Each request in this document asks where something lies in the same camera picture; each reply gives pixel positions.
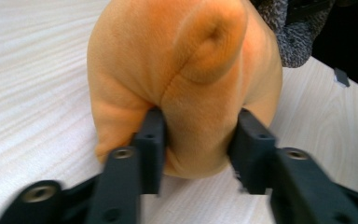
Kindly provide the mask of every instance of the white table surface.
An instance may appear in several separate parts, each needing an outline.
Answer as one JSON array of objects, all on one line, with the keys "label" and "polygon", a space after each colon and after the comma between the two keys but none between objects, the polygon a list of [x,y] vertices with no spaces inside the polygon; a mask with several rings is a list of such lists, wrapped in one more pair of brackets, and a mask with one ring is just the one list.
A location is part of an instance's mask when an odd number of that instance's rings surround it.
[{"label": "white table surface", "polygon": [[[103,168],[87,83],[90,31],[108,1],[0,1],[0,211],[44,179],[65,188]],[[270,130],[278,147],[310,152],[338,183],[358,191],[358,85],[342,88],[311,58],[284,69]],[[142,196],[145,223],[273,223],[267,196],[239,194],[231,169],[200,180],[164,176]]]}]

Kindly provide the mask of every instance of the soft toy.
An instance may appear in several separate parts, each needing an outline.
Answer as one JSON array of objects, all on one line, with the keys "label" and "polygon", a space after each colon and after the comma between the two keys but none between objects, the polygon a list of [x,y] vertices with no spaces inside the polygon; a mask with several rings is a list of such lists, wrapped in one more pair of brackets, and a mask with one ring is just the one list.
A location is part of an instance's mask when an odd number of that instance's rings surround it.
[{"label": "soft toy", "polygon": [[268,126],[282,87],[275,34],[248,0],[115,0],[88,50],[95,153],[126,146],[154,106],[168,128],[166,175],[228,164],[242,107]]}]

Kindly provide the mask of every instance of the orange plush toy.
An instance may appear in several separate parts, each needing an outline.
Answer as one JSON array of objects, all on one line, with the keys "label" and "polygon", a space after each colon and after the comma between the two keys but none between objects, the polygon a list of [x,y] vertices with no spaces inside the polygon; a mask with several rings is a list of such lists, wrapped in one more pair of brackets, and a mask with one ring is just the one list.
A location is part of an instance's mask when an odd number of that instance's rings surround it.
[{"label": "orange plush toy", "polygon": [[88,69],[98,159],[157,106],[164,172],[183,178],[222,171],[241,108],[268,126],[282,86],[275,35],[248,0],[114,0],[91,34]]}]

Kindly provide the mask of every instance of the wood grain surface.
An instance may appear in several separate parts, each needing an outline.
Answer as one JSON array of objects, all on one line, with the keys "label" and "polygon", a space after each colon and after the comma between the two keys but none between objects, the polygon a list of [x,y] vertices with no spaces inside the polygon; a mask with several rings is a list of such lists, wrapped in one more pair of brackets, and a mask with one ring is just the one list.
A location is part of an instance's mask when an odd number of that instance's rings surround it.
[{"label": "wood grain surface", "polygon": [[[101,172],[93,155],[86,50],[108,1],[0,1],[0,213],[35,181],[65,188]],[[358,85],[342,88],[311,58],[284,69],[270,130],[278,147],[310,152],[338,183],[358,190]],[[268,196],[239,193],[227,168],[200,180],[164,176],[142,196],[144,223],[273,223]]]}]

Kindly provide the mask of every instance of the plush tail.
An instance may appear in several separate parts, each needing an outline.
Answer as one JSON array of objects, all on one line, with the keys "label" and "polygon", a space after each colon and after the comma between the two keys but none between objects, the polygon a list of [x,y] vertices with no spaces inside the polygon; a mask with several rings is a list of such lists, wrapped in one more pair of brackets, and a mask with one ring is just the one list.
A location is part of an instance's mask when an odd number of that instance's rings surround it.
[{"label": "plush tail", "polygon": [[180,74],[197,83],[216,81],[234,63],[246,27],[241,0],[202,1],[181,23],[174,40]]}]

